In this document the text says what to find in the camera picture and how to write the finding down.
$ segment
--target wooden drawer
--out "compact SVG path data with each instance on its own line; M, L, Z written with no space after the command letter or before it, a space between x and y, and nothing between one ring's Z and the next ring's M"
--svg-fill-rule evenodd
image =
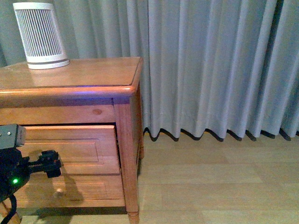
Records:
M120 175L64 175L48 179L46 175L33 174L15 196L18 207L125 206Z
M115 122L111 99L40 100L38 102L1 105L0 124L46 125Z
M28 126L23 157L38 159L44 150L59 153L63 174L119 174L114 126Z

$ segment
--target vent grille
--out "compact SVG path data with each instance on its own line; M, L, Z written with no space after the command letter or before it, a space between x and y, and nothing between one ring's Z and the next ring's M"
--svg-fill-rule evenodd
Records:
M15 11L27 56L54 56L63 53L51 10Z

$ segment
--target curtain fold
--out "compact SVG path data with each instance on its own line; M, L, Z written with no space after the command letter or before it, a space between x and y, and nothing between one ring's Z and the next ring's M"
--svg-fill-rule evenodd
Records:
M0 66L26 60L14 2L0 3ZM38 2L54 4L70 59L144 58L143 127L153 137L299 130L297 0Z

